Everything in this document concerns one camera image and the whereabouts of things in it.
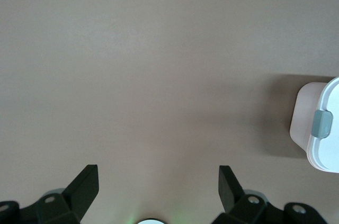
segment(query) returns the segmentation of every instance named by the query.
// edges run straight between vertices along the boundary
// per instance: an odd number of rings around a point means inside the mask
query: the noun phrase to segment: white lid
[[[327,121],[329,127],[323,126],[323,130],[327,131],[325,137],[315,136],[314,133],[310,136],[308,160],[315,168],[339,173],[339,77],[325,86],[317,110],[328,111],[326,113],[332,116],[332,124]]]

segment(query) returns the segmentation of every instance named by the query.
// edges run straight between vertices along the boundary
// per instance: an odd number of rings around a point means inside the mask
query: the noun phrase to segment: white plastic container
[[[300,89],[290,134],[315,168],[339,173],[339,77]]]

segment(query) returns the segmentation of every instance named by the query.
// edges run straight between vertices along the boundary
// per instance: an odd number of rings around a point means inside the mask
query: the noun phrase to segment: container lid
[[[330,81],[320,96],[307,157],[314,167],[339,173],[339,77]]]

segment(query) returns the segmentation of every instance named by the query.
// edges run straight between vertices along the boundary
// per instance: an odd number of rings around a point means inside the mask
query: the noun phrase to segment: black bracket
[[[307,204],[288,203],[280,210],[258,195],[245,194],[229,166],[219,168],[219,195],[225,213],[212,224],[327,224]]]
[[[20,209],[0,202],[0,224],[79,224],[99,192],[97,165],[87,165],[61,193],[48,194]]]

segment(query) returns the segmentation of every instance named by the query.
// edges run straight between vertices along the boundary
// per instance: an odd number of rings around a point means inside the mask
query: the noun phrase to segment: silver bolt
[[[50,196],[49,198],[46,198],[44,200],[45,203],[50,203],[50,202],[53,202],[55,200],[55,198],[53,196]]]
[[[2,207],[0,207],[0,212],[6,211],[9,208],[8,204],[3,205]]]
[[[255,196],[250,196],[249,198],[248,198],[248,200],[249,200],[249,202],[251,202],[252,204],[259,204],[259,199],[258,198],[256,198]]]
[[[300,205],[298,205],[298,204],[295,204],[292,208],[297,213],[302,213],[302,214],[306,213],[305,208],[300,206]]]

